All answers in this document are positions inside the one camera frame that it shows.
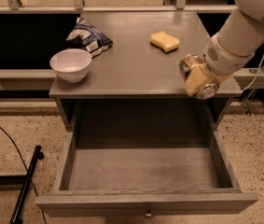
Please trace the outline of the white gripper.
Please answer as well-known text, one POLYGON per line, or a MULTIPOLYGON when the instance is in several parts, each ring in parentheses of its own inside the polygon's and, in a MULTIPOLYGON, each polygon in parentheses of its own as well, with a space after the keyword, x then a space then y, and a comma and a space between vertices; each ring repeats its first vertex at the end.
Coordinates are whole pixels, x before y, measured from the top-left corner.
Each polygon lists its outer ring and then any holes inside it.
POLYGON ((224 48, 219 40, 219 33, 216 33, 208 41, 202 54, 207 65, 205 63, 193 65, 185 81, 185 90, 189 96, 213 97, 219 89, 215 75, 224 76, 237 72, 253 58, 255 53, 250 51, 240 55, 232 49, 224 48))

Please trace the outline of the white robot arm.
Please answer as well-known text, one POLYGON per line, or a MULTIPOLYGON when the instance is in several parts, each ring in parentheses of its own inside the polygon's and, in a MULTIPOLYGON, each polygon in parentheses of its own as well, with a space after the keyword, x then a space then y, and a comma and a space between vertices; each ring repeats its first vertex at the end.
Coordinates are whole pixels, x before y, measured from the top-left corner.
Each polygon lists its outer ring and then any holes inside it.
POLYGON ((190 96, 214 96, 220 84, 242 69, 264 43, 264 0, 234 2, 236 8, 210 38, 202 56, 188 55, 179 64, 190 96))

